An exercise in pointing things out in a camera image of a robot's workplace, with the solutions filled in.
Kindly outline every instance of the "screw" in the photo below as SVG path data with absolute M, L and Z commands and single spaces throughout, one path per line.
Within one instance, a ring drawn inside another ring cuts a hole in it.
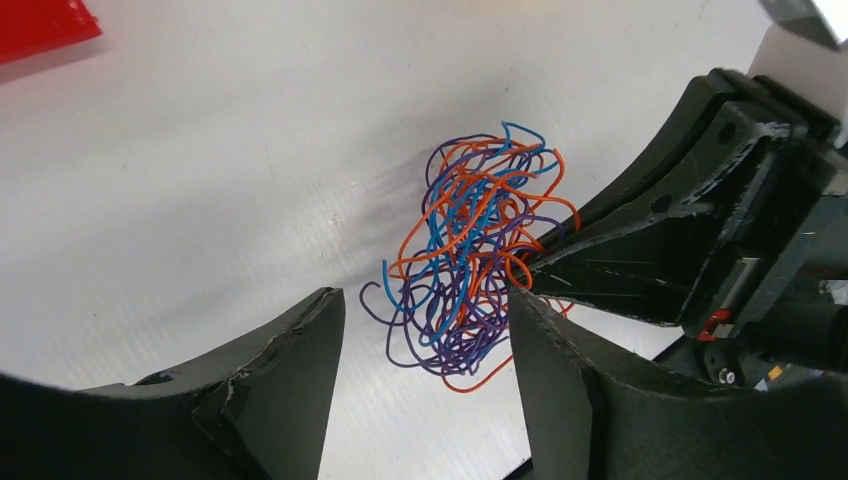
M 722 368 L 718 372 L 718 383 L 727 383 L 732 385 L 736 381 L 736 372 L 729 368 Z

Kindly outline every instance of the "red clip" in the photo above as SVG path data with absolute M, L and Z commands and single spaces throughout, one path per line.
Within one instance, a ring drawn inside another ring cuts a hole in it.
M 81 0 L 0 0 L 0 64 L 98 35 Z
M 704 324 L 701 333 L 698 334 L 698 340 L 702 342 L 712 342 L 715 340 L 716 337 L 713 335 L 713 332 L 715 332 L 716 327 L 720 324 L 727 323 L 730 320 L 731 313 L 730 309 L 727 308 L 720 308 L 713 312 L 710 318 L 707 319 L 707 323 Z

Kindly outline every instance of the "wire bundle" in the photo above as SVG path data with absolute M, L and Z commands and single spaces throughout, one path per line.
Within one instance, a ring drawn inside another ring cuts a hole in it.
M 508 339 L 508 287 L 532 286 L 524 262 L 542 251 L 528 227 L 548 223 L 564 235 L 558 221 L 536 210 L 545 202 L 563 204 L 574 215 L 575 226 L 580 226 L 574 205 L 551 196 L 565 175 L 560 153 L 547 148 L 545 139 L 530 129 L 509 122 L 502 126 L 503 137 L 460 137 L 433 151 L 425 171 L 421 219 L 400 246 L 397 260 L 391 265 L 383 261 L 382 286 L 368 282 L 359 295 L 371 317 L 388 327 L 386 356 L 391 363 L 423 368 L 460 393 L 484 385 L 512 359 L 471 388 L 455 387 L 447 379 L 476 374 L 486 355 Z M 513 140 L 515 130 L 538 142 L 524 145 Z M 438 173 L 431 179 L 434 162 Z M 542 195 L 522 190 L 531 180 L 549 177 L 553 179 Z M 412 238 L 421 231 L 429 235 L 426 246 L 408 255 Z M 516 278 L 519 272 L 521 280 Z M 390 319 L 379 317 L 366 303 L 365 292 L 372 287 L 382 287 L 394 307 Z M 412 363 L 391 354 L 398 330 L 415 359 Z

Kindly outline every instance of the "white table surface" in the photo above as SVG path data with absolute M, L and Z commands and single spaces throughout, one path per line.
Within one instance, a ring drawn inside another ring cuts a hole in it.
M 103 38 L 0 66 L 0 369 L 131 383 L 344 287 L 322 479 L 491 480 L 529 455 L 514 370 L 451 393 L 391 367 L 357 304 L 416 220 L 421 153 L 517 121 L 583 204 L 769 24 L 753 0 L 86 3 Z M 648 357 L 677 335 L 571 316 Z

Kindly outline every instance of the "white backdrop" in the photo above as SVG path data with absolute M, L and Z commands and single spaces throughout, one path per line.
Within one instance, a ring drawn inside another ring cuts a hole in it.
M 583 204 L 769 23 L 753 0 L 86 3 L 103 38 L 0 67 L 0 369 L 130 383 L 344 287 L 331 479 L 491 480 L 529 454 L 512 369 L 450 393 L 389 366 L 357 304 L 416 220 L 421 153 L 520 122 Z M 572 317 L 645 356 L 677 335 Z

